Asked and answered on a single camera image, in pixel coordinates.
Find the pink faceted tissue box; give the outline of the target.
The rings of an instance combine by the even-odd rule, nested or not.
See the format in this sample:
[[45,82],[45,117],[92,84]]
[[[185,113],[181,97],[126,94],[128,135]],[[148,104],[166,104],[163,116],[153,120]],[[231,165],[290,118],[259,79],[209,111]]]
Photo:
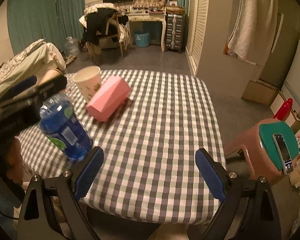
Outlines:
[[88,102],[86,109],[97,121],[106,122],[128,98],[130,91],[122,77],[112,75]]

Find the cardboard box on suitcase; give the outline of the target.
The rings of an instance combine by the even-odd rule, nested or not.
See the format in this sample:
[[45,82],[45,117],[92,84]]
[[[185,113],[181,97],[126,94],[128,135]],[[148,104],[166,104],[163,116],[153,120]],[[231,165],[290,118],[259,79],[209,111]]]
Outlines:
[[166,5],[166,12],[168,14],[184,15],[185,8],[177,5]]

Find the chair piled with clothes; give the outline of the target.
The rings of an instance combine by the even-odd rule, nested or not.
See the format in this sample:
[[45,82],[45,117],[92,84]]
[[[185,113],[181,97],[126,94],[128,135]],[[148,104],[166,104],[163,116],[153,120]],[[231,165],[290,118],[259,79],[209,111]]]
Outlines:
[[93,60],[102,53],[100,41],[103,39],[118,43],[121,56],[131,44],[129,18],[113,3],[97,3],[85,8],[79,22],[83,26],[80,46],[87,47]]

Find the white louvered wardrobe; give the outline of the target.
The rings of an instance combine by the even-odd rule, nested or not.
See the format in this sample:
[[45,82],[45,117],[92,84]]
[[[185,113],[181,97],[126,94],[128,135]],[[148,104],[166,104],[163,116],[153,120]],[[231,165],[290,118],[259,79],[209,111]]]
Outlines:
[[195,76],[209,91],[241,98],[255,66],[224,54],[234,0],[208,0],[203,46]]

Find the blue laundry basket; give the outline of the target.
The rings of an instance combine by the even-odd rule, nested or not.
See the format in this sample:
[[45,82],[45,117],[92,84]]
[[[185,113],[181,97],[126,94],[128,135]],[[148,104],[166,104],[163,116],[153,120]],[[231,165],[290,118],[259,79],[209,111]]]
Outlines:
[[148,32],[135,31],[134,32],[135,44],[139,48],[149,47],[150,35]]

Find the hanging beige towel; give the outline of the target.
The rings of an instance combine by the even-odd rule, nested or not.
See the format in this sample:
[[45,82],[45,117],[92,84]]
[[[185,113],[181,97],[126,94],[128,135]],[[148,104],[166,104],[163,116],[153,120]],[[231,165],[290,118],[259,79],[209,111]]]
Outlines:
[[228,52],[251,64],[265,65],[277,21],[278,0],[240,0]]

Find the red bottle on floor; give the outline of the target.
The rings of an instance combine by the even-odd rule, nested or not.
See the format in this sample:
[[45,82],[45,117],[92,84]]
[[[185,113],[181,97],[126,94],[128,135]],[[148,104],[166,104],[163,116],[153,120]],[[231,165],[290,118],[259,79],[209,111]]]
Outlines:
[[285,121],[285,119],[289,115],[292,105],[293,105],[292,98],[289,98],[288,100],[284,101],[284,103],[281,105],[279,110],[274,114],[273,118],[280,121]]

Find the smartphone on stool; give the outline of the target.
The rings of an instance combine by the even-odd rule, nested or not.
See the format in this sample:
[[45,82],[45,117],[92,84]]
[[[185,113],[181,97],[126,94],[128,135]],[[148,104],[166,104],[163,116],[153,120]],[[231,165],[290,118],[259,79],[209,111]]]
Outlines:
[[282,163],[282,170],[285,175],[289,175],[294,171],[294,168],[286,141],[281,134],[273,134],[273,141]]

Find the large clear water jug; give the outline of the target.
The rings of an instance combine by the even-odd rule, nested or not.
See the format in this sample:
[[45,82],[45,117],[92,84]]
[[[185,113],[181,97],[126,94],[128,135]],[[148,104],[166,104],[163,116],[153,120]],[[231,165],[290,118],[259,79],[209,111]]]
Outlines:
[[77,56],[79,54],[78,40],[76,38],[72,36],[66,38],[65,53],[66,56]]

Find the dark ribbed suitcase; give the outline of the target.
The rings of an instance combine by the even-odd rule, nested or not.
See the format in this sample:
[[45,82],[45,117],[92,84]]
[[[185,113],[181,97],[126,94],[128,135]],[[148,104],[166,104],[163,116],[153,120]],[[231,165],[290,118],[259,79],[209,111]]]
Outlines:
[[184,46],[185,27],[185,15],[167,14],[165,35],[166,49],[181,53]]

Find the green stool seat pad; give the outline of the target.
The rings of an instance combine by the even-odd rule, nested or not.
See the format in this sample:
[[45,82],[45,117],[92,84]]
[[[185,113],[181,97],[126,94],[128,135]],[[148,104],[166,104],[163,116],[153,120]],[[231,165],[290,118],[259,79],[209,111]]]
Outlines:
[[279,171],[285,175],[293,172],[293,159],[299,147],[292,129],[284,122],[261,124],[259,135],[266,153]]

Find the white floral paper cup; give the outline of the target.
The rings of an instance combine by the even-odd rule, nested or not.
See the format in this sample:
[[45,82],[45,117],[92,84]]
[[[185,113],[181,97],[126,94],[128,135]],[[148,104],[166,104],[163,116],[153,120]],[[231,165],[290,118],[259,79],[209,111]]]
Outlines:
[[73,75],[73,81],[86,102],[89,102],[102,85],[99,66],[85,67]]

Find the bed with floral quilt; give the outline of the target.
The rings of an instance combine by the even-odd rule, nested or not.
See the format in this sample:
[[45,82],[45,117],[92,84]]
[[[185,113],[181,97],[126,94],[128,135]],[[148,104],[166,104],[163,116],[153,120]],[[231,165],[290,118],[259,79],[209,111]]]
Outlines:
[[33,42],[0,67],[0,97],[20,81],[35,76],[40,83],[45,73],[55,68],[65,70],[66,64],[58,48],[44,39]]

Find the blue plastic water bottle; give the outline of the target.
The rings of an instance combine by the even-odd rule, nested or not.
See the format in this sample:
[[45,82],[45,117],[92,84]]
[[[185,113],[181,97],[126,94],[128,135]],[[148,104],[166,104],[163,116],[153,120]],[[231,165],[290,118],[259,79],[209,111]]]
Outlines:
[[65,93],[60,92],[44,101],[39,114],[40,130],[69,159],[82,160],[93,148],[91,137]]

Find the brown kraft paper bowl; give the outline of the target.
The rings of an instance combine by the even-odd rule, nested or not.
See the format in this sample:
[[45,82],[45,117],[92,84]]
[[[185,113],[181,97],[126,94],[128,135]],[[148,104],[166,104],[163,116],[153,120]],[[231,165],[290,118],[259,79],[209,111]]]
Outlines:
[[44,74],[43,78],[41,79],[40,83],[38,85],[42,85],[55,77],[63,76],[63,73],[56,68],[50,68],[47,70],[47,72]]

